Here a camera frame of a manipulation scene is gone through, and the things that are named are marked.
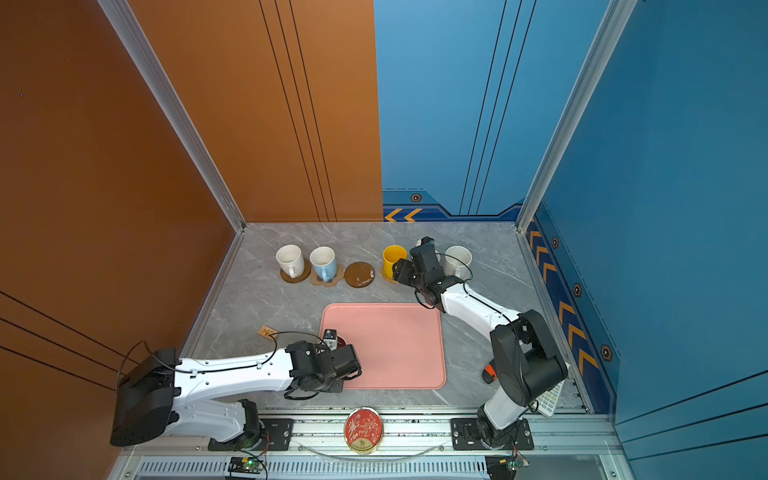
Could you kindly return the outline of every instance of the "pink tray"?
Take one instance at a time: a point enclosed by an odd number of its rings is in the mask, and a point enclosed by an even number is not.
[[[362,375],[345,389],[439,389],[445,385],[440,312],[418,303],[332,303],[320,334],[355,347]]]

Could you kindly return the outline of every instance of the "blue wall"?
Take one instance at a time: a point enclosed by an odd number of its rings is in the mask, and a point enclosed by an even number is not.
[[[767,19],[766,2],[638,2],[545,195],[621,359],[638,478],[763,470],[768,375],[739,381],[768,368]]]
[[[607,0],[374,5],[385,203],[388,190],[426,192],[452,215],[519,202]]]

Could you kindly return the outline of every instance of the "mug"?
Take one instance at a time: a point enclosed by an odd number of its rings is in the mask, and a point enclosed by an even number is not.
[[[445,266],[443,267],[443,271],[445,272],[445,275],[453,275],[462,280],[467,280],[467,277],[469,276],[469,268],[467,267],[470,263],[472,263],[472,252],[464,247],[456,245],[445,251]]]
[[[317,247],[312,250],[310,262],[323,282],[329,282],[336,276],[336,254],[331,247]]]
[[[296,278],[304,273],[304,255],[301,254],[301,249],[296,245],[281,247],[277,251],[275,259],[283,272],[291,278]]]
[[[397,260],[400,260],[401,258],[408,258],[408,252],[406,252],[406,249],[400,245],[390,245],[384,249],[384,276],[390,280],[392,279],[392,276],[394,275],[392,266],[394,266],[395,263],[397,263]]]

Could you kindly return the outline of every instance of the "yellow chevron arrow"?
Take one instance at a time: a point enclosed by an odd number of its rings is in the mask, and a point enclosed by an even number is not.
[[[541,233],[531,232],[531,250],[533,250],[533,237],[541,237]]]
[[[594,365],[596,369],[599,369],[598,362],[595,361],[595,359],[592,358],[591,355],[586,353],[584,350],[579,349],[578,351],[578,371],[580,374],[584,375],[584,361],[587,360],[589,363]]]
[[[420,211],[422,211],[422,209],[421,208],[417,208],[416,210],[414,210],[410,214],[406,215],[406,220],[409,221],[409,222],[416,222],[416,220],[413,220],[413,216],[416,215]]]
[[[544,247],[536,247],[536,265],[541,265],[541,262],[539,262],[539,260],[541,260],[542,252],[549,253],[549,250],[547,250]]]
[[[389,215],[387,215],[384,218],[389,220],[390,222],[395,223],[397,220],[393,219],[392,217],[394,217],[395,215],[399,214],[400,210],[402,210],[402,208],[396,208],[396,209],[392,210],[392,213],[390,213]]]
[[[579,335],[583,339],[587,339],[587,337],[584,335],[584,332],[582,332],[580,329],[576,328],[573,324],[568,326],[568,345],[571,346],[571,348],[574,345],[574,333],[576,335]]]
[[[572,306],[568,305],[567,303],[560,302],[560,324],[563,324],[563,310],[568,311],[576,315],[576,312],[574,312],[574,309]]]
[[[552,270],[553,272],[557,272],[558,269],[554,268],[554,265],[551,263],[544,262],[544,284],[547,284],[547,270]]]

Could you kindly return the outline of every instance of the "light blue mug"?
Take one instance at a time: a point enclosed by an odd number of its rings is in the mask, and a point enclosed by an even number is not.
[[[312,250],[310,262],[323,282],[329,282],[336,276],[336,254],[331,247],[317,247]]]

